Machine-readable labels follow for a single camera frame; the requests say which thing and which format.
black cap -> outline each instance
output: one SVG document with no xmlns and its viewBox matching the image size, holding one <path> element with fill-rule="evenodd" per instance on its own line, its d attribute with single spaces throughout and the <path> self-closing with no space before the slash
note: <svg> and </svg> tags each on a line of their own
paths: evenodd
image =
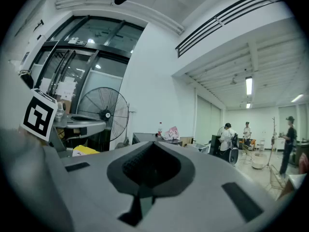
<svg viewBox="0 0 309 232">
<path fill-rule="evenodd" d="M 289 116 L 288 118 L 286 118 L 286 120 L 289 120 L 289 121 L 291 121 L 292 123 L 294 123 L 294 118 L 293 118 L 293 116 Z"/>
</svg>

red object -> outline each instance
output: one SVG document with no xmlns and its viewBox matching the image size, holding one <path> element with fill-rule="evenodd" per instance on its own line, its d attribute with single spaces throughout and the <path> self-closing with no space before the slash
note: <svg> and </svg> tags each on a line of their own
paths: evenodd
<svg viewBox="0 0 309 232">
<path fill-rule="evenodd" d="M 161 136 L 162 133 L 162 122 L 159 124 L 159 129 L 158 129 L 158 136 Z"/>
<path fill-rule="evenodd" d="M 299 159 L 299 174 L 305 174 L 309 172 L 309 161 L 307 156 L 302 153 Z"/>
</svg>

person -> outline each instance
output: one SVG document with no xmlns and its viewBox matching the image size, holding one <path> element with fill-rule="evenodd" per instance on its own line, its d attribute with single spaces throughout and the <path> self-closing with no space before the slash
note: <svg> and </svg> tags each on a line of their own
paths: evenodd
<svg viewBox="0 0 309 232">
<path fill-rule="evenodd" d="M 251 143 L 251 134 L 252 134 L 249 122 L 246 122 L 246 127 L 243 129 L 243 134 L 245 138 L 245 145 L 249 147 Z"/>
<path fill-rule="evenodd" d="M 279 134 L 279 137 L 282 137 L 285 139 L 285 144 L 284 144 L 284 150 L 283 150 L 282 164 L 281 164 L 280 171 L 279 171 L 280 175 L 277 176 L 278 178 L 280 177 L 285 178 L 285 172 L 288 167 L 290 154 L 293 150 L 293 146 L 296 140 L 296 130 L 294 129 L 294 126 L 293 126 L 294 118 L 292 116 L 289 116 L 288 118 L 286 118 L 286 120 L 288 121 L 288 125 L 290 126 L 288 129 L 288 133 L 286 135 L 282 135 L 281 133 Z"/>
<path fill-rule="evenodd" d="M 226 123 L 224 127 L 224 131 L 221 134 L 219 139 L 221 146 L 218 157 L 229 162 L 229 155 L 232 147 L 232 138 L 235 135 L 235 131 L 231 129 L 231 124 Z"/>
</svg>

white shirt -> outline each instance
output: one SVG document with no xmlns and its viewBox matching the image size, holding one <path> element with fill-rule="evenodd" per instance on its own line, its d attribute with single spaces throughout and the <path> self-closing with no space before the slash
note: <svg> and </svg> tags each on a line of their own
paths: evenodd
<svg viewBox="0 0 309 232">
<path fill-rule="evenodd" d="M 243 132 L 245 133 L 244 134 L 245 140 L 247 140 L 247 139 L 249 139 L 251 137 L 252 131 L 251 131 L 251 127 L 250 126 L 248 126 L 248 128 L 245 127 L 245 129 L 243 129 Z"/>
<path fill-rule="evenodd" d="M 220 146 L 220 151 L 226 151 L 227 149 L 229 149 L 232 145 L 232 138 L 235 135 L 235 131 L 233 129 L 227 129 L 224 130 L 221 134 L 220 137 L 220 142 L 221 142 L 221 146 Z"/>
</svg>

black rubber pad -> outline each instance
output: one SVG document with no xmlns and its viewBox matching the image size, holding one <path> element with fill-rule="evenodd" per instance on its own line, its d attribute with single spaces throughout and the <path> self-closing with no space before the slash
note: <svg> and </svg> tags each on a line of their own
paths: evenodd
<svg viewBox="0 0 309 232">
<path fill-rule="evenodd" d="M 226 183 L 222 185 L 222 188 L 230 197 L 246 222 L 250 222 L 252 219 L 263 213 L 263 210 L 257 205 L 257 203 L 255 203 L 235 182 Z"/>
<path fill-rule="evenodd" d="M 88 166 L 90 166 L 90 165 L 87 162 L 81 162 L 81 163 L 77 163 L 75 165 L 66 166 L 66 170 L 68 172 L 71 172 L 71 171 L 75 171 L 75 170 L 85 168 L 85 167 L 88 167 Z"/>
</svg>

